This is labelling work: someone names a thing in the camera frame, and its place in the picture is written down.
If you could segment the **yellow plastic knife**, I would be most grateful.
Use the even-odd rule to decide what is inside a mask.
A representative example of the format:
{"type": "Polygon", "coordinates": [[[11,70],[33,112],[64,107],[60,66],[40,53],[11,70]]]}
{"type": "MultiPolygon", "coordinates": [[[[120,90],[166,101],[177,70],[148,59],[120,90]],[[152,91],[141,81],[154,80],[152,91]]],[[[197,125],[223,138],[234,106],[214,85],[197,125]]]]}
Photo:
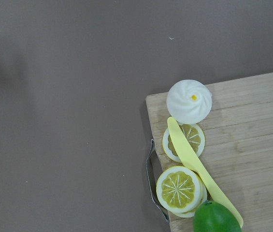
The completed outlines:
{"type": "Polygon", "coordinates": [[[198,174],[209,191],[212,199],[226,207],[237,219],[239,226],[242,227],[244,225],[243,217],[210,176],[203,163],[189,144],[184,133],[181,131],[177,121],[173,117],[169,117],[167,119],[167,125],[171,141],[182,164],[198,174]]]}

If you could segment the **lemon slice under knife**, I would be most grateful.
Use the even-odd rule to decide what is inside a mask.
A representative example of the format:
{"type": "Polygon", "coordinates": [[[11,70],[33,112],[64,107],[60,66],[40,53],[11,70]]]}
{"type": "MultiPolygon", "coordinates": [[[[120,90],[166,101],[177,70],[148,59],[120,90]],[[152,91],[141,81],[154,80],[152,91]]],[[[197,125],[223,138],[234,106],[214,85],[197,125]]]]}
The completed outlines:
{"type": "MultiPolygon", "coordinates": [[[[183,134],[185,135],[187,141],[193,148],[196,155],[199,157],[205,147],[205,136],[203,130],[197,124],[183,124],[180,123],[179,127],[181,128],[183,134]]],[[[169,129],[167,128],[163,134],[162,138],[162,147],[165,154],[173,161],[181,163],[180,158],[178,157],[173,143],[171,141],[169,129]]]]}

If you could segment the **front lemon slice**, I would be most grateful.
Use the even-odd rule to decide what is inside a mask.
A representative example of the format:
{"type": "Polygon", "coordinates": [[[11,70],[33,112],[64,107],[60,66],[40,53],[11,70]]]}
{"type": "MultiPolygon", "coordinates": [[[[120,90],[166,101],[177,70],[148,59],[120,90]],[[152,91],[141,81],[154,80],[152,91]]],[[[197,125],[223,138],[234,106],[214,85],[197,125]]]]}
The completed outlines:
{"type": "Polygon", "coordinates": [[[158,201],[173,213],[186,213],[200,203],[202,184],[198,176],[184,166],[173,166],[165,170],[157,180],[158,201]]]}

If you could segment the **lower stacked lemon slice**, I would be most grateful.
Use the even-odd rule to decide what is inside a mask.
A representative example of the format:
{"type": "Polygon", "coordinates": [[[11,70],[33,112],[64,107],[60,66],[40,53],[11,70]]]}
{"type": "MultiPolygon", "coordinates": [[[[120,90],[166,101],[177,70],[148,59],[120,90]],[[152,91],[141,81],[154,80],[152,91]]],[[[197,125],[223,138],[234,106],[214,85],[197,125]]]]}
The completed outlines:
{"type": "Polygon", "coordinates": [[[173,213],[174,215],[181,217],[181,218],[192,218],[195,215],[196,210],[198,209],[199,206],[201,206],[206,200],[207,200],[207,189],[204,185],[204,183],[200,180],[200,185],[201,185],[201,199],[199,204],[193,208],[192,210],[188,211],[188,212],[184,212],[184,213],[173,213]]]}

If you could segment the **bamboo cutting board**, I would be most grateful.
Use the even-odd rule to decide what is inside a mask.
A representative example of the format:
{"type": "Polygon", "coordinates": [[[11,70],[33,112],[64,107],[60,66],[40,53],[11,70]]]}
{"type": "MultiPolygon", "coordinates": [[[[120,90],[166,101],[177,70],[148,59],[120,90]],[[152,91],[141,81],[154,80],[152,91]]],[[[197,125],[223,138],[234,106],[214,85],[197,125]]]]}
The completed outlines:
{"type": "Polygon", "coordinates": [[[273,232],[273,72],[209,84],[212,109],[199,123],[200,160],[244,220],[273,232]]]}

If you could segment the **green lime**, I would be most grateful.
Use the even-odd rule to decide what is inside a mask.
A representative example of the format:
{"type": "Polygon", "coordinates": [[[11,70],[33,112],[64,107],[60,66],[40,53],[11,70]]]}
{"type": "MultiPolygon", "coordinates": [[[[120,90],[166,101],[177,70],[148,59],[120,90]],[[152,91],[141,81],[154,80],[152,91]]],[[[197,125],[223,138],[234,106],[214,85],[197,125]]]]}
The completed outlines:
{"type": "Polygon", "coordinates": [[[205,201],[195,212],[194,232],[241,232],[239,222],[225,206],[214,201],[205,201]]]}

